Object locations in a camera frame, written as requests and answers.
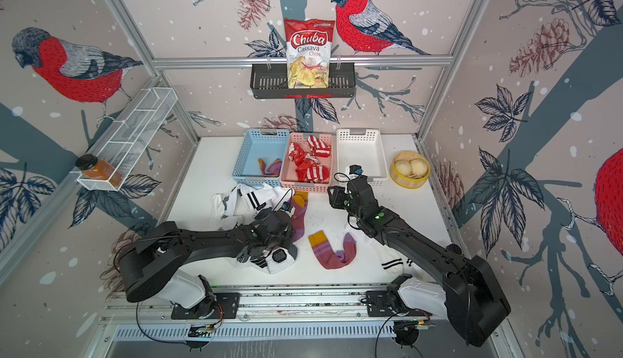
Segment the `white black-striped sock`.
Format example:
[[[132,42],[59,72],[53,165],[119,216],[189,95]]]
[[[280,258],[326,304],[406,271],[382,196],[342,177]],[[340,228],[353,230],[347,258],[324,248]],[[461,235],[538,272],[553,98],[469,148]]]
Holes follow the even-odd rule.
[[[229,192],[213,195],[213,216],[218,219],[255,217],[265,209],[278,210],[292,196],[291,190],[280,186],[238,184]]]
[[[372,243],[372,247],[381,264],[381,268],[391,276],[407,274],[414,277],[418,276],[418,270],[415,269],[415,263],[410,258],[401,254],[395,249],[380,244],[376,241]]]

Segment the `red santa pattern sock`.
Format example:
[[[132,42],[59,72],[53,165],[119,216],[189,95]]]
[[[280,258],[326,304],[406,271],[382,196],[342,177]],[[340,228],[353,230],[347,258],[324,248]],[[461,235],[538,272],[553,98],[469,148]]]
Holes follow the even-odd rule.
[[[296,168],[299,182],[320,184],[329,180],[329,168],[311,157],[303,159]]]

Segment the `purple yellow sock top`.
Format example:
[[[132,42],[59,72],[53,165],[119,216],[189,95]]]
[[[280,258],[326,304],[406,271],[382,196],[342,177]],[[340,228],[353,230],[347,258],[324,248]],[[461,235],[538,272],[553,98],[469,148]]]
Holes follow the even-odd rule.
[[[277,178],[280,176],[282,171],[282,160],[276,159],[272,163],[268,164],[264,159],[259,158],[258,164],[261,169],[261,174],[266,178]]]

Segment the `purple yellow sock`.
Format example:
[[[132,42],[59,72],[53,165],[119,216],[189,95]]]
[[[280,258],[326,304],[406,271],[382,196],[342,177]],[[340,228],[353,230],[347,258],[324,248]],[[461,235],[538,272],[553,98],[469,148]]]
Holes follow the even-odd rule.
[[[280,176],[282,171],[282,160],[276,159],[272,163],[268,164],[264,159],[259,158],[258,164],[261,169],[261,174],[266,178],[277,178]]]
[[[291,225],[294,231],[294,241],[296,242],[302,239],[305,233],[304,220],[308,209],[308,193],[297,191],[290,201],[293,207],[295,207]]]
[[[334,251],[323,231],[308,236],[312,251],[319,264],[326,270],[338,270],[350,265],[357,255],[355,238],[347,233],[342,250]]]

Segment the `purple yellow sock bottom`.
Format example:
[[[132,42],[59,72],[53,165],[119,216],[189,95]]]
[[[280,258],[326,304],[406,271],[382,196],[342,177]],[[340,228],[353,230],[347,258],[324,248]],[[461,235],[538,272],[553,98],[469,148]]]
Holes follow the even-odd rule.
[[[334,251],[323,231],[308,236],[312,251],[319,264],[326,270],[338,270],[350,265],[357,255],[355,238],[347,233],[342,250]]]

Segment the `red white striped sock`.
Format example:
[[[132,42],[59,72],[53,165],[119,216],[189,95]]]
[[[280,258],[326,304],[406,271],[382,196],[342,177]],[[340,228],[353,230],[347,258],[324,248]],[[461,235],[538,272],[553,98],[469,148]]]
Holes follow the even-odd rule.
[[[331,146],[323,142],[314,135],[310,135],[307,139],[311,152],[318,158],[329,158],[331,155]]]

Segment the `red snowflake sock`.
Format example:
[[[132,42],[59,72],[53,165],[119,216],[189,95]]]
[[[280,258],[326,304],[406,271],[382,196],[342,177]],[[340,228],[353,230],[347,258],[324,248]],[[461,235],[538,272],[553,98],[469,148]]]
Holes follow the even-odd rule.
[[[290,162],[299,167],[308,158],[308,152],[305,151],[299,143],[291,142],[287,157]]]

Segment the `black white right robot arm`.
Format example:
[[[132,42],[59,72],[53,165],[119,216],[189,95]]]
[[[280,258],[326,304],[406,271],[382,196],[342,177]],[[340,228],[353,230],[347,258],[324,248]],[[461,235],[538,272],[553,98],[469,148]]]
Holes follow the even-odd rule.
[[[367,176],[328,188],[329,205],[355,218],[366,236],[399,251],[429,274],[446,295],[450,324],[466,343],[480,347],[510,315],[511,307],[492,267],[482,257],[467,258],[415,231],[397,213],[380,205]]]

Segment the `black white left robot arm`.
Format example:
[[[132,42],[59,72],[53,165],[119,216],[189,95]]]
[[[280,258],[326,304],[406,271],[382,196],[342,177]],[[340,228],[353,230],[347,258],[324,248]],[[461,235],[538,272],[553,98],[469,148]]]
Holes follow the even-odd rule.
[[[269,265],[295,258],[292,216],[285,203],[277,210],[265,208],[248,224],[225,231],[189,231],[173,221],[120,251],[117,267],[127,301],[140,303],[154,296],[185,309],[201,307],[214,298],[207,279],[182,272],[183,265],[216,258],[240,264]]]

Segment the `white plastic basket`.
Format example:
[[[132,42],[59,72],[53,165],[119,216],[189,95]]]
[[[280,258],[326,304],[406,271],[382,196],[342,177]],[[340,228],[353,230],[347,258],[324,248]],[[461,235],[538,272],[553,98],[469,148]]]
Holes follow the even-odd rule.
[[[381,132],[377,129],[339,129],[335,147],[337,169],[347,173],[352,165],[359,165],[372,186],[381,186],[389,178]]]

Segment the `pink plastic basket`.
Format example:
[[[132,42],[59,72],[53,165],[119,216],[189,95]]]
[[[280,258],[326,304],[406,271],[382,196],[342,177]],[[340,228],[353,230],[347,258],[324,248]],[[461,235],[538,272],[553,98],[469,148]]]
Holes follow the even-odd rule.
[[[331,146],[331,155],[329,156],[329,158],[318,158],[312,153],[307,143],[307,139],[310,135],[314,135],[318,137],[319,139],[323,140],[323,142]],[[293,132],[292,134],[290,134],[289,145],[291,142],[299,143],[303,147],[303,149],[308,152],[308,158],[313,157],[317,159],[321,163],[321,165],[329,168],[329,180],[324,183],[320,183],[320,184],[299,182],[297,175],[296,175],[297,166],[295,166],[295,164],[290,162],[289,158],[286,156],[285,161],[282,165],[282,174],[281,174],[282,186],[287,187],[287,188],[292,188],[300,192],[326,192],[333,179],[333,174],[334,174],[333,158],[335,156],[335,153],[334,153],[333,136],[330,134],[324,134],[324,133]]]

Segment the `blue plastic basket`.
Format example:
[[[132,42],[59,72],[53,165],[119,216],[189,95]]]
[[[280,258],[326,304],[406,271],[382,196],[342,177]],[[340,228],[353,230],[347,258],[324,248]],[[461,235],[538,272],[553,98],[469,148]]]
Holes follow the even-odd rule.
[[[289,139],[290,132],[285,129],[248,129],[232,172],[232,178],[239,184],[251,187],[261,187],[262,184],[281,186],[281,175],[277,178],[262,176],[258,159],[262,158],[270,164],[279,158],[284,163]]]

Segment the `white grey patterned sock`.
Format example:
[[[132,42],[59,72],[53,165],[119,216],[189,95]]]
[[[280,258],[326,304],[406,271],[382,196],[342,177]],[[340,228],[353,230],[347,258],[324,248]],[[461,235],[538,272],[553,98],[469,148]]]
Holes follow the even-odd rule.
[[[236,259],[228,258],[227,262],[238,269],[253,268],[267,275],[275,275],[293,266],[298,253],[298,248],[292,245],[289,248],[279,247],[274,250],[266,250],[256,260],[249,259],[246,262],[239,262]]]

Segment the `yellow bowl with buns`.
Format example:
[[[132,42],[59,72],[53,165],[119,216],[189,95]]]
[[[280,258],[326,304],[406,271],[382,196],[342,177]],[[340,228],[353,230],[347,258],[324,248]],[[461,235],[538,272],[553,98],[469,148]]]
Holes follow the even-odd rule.
[[[396,154],[389,168],[389,174],[395,184],[405,189],[423,187],[432,168],[428,160],[414,151],[402,151]]]

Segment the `black round knob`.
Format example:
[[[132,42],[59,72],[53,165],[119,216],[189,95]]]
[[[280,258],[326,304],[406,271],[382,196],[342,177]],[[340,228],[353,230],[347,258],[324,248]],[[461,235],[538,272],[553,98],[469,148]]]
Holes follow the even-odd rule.
[[[462,248],[459,245],[457,245],[457,244],[449,244],[449,245],[446,246],[446,249],[449,252],[451,252],[451,253],[455,253],[455,254],[458,254],[458,255],[463,255]]]

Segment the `red Chuba cassava chips bag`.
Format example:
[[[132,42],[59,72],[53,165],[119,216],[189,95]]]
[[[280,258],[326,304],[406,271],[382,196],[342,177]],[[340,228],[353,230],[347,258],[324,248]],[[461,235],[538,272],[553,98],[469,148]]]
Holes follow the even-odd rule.
[[[285,19],[284,23],[288,88],[328,88],[335,21]]]

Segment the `orange spice jar black lid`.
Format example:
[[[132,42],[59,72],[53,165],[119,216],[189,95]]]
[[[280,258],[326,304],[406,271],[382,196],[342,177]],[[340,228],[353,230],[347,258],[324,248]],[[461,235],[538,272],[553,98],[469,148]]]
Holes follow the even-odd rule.
[[[76,160],[76,167],[89,179],[103,180],[119,187],[123,174],[107,161],[92,154],[85,154]]]

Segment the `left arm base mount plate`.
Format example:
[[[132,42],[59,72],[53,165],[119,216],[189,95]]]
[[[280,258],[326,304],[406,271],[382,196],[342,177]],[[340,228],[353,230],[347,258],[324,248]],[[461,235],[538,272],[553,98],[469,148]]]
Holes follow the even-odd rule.
[[[214,293],[191,309],[179,304],[173,308],[173,320],[229,320],[235,319],[241,295],[234,292]]]

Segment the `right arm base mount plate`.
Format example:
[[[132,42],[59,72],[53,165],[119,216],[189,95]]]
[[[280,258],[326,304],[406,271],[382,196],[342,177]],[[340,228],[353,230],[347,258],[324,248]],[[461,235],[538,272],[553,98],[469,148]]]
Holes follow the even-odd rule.
[[[389,291],[366,291],[360,303],[366,307],[368,317],[424,317],[430,319],[430,313],[421,309],[409,309]]]

